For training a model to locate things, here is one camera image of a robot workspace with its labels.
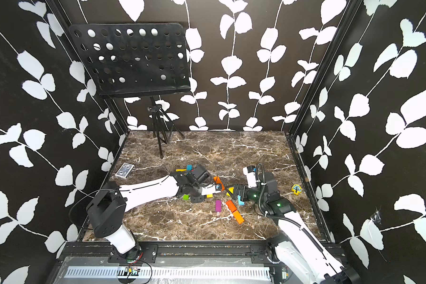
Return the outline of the black front rail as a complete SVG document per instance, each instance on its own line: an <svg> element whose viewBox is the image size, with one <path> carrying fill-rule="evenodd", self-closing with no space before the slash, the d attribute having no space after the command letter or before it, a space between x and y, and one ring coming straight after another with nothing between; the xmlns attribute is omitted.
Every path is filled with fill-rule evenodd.
<svg viewBox="0 0 426 284"><path fill-rule="evenodd" d="M141 241L141 259L154 264L164 257L248 257L252 263L273 265L282 258L275 246L266 240L230 241ZM127 264L108 242L74 242L63 249L60 259L66 257L104 257L110 263Z"/></svg>

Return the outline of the yellow tape roll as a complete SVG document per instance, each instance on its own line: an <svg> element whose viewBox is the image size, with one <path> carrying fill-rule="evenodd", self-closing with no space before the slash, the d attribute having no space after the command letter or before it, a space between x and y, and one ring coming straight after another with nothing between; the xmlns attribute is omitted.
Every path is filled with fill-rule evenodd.
<svg viewBox="0 0 426 284"><path fill-rule="evenodd" d="M291 188L293 194L299 195L302 192L302 187L298 184L294 184Z"/></svg>

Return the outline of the white perforated strip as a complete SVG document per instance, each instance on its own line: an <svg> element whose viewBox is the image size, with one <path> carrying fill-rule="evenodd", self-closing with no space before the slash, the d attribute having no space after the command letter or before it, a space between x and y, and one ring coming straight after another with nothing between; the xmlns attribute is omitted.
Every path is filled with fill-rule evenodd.
<svg viewBox="0 0 426 284"><path fill-rule="evenodd" d="M66 279L251 279L269 280L268 267L171 267L69 266Z"/></svg>

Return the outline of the black music stand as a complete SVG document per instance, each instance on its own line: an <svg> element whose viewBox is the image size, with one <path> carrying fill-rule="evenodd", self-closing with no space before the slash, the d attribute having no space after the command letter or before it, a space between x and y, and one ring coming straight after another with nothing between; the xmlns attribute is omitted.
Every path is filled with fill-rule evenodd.
<svg viewBox="0 0 426 284"><path fill-rule="evenodd" d="M182 25L72 24L69 32L98 94L106 99L149 97L153 135L159 145L168 144L179 129L156 99L191 91Z"/></svg>

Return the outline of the red block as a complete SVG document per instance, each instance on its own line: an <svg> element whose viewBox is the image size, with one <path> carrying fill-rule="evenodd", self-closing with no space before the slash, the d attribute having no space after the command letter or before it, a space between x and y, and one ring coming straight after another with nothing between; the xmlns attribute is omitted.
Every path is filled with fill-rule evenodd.
<svg viewBox="0 0 426 284"><path fill-rule="evenodd" d="M229 209L229 211L230 211L231 213L233 213L233 212L237 211L237 207L234 205L234 202L233 202L232 200L228 200L228 201L226 202L226 206L227 206L227 208Z"/></svg>

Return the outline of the purple block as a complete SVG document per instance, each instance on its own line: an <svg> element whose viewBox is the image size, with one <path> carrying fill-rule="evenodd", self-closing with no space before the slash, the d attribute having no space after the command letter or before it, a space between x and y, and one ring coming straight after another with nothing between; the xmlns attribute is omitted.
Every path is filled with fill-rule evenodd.
<svg viewBox="0 0 426 284"><path fill-rule="evenodd" d="M222 202L220 200L216 200L215 201L215 212L216 212L216 214L217 214L218 217L221 216Z"/></svg>

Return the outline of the light blue block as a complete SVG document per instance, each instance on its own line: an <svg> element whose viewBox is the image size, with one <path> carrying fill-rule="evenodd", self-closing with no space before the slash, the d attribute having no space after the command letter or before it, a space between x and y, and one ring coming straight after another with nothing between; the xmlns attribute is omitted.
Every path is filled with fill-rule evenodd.
<svg viewBox="0 0 426 284"><path fill-rule="evenodd" d="M237 200L238 200L239 206L243 206L244 205L244 202L241 200L241 196L240 195L237 197Z"/></svg>

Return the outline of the orange block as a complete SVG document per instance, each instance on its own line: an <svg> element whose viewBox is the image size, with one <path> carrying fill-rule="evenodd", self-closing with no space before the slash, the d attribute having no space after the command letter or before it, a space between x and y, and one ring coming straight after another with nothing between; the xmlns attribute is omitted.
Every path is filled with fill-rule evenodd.
<svg viewBox="0 0 426 284"><path fill-rule="evenodd" d="M214 184L215 184L215 190L216 191L224 191L225 190L225 186L222 183L219 176L214 176Z"/></svg>
<svg viewBox="0 0 426 284"><path fill-rule="evenodd" d="M233 212L233 216L238 224L244 223L244 218L241 216L241 214L237 210Z"/></svg>

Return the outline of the orange block front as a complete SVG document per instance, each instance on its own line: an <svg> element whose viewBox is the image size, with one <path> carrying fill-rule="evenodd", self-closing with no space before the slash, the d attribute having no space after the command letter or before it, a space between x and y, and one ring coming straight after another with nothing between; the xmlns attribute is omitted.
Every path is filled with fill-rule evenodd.
<svg viewBox="0 0 426 284"><path fill-rule="evenodd" d="M237 210L233 212L233 216L238 224L244 223L244 218L241 216L241 214Z"/></svg>

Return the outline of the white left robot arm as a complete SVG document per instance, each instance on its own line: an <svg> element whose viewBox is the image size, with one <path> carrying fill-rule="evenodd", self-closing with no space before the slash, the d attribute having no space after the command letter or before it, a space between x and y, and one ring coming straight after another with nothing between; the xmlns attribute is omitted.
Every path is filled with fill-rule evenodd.
<svg viewBox="0 0 426 284"><path fill-rule="evenodd" d="M98 191L86 206L86 212L95 237L109 241L112 254L132 265L143 259L144 252L123 222L126 212L162 198L184 195L188 195L192 203L199 203L222 189L219 180L202 165L197 165L191 170L172 172L160 179L133 185L118 186L110 182Z"/></svg>

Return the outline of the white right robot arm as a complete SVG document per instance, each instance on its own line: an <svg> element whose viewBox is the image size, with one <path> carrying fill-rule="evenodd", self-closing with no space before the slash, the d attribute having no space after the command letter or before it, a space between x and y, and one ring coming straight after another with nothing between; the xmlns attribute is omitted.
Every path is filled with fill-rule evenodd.
<svg viewBox="0 0 426 284"><path fill-rule="evenodd" d="M233 200L251 202L258 215L272 220L282 232L268 240L267 258L284 264L303 284L359 284L359 274L338 252L327 248L309 230L294 205L278 189L275 176L261 163L243 169L246 184L225 186Z"/></svg>

